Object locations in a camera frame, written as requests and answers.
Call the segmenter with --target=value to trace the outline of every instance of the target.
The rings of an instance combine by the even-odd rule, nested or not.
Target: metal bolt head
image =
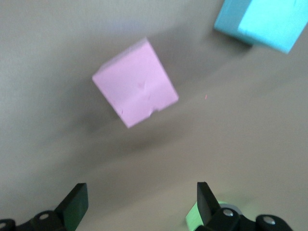
[[[263,217],[263,220],[264,220],[266,223],[270,224],[270,225],[276,224],[275,220],[274,220],[273,218],[269,217],[269,216]]]
[[[228,217],[233,217],[233,212],[230,209],[224,209],[223,214]]]

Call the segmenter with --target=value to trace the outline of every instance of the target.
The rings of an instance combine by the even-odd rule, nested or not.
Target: cube
[[[92,79],[128,128],[179,99],[147,39],[103,64]]]
[[[288,53],[307,22],[307,0],[225,0],[214,29]]]

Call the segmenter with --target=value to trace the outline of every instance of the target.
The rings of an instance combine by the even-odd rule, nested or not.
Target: gray table surface
[[[0,218],[86,182],[79,231],[185,231],[207,181],[307,230],[307,27],[288,55],[251,48],[213,31],[222,2],[0,1]],[[127,129],[91,76],[143,37],[180,100]]]

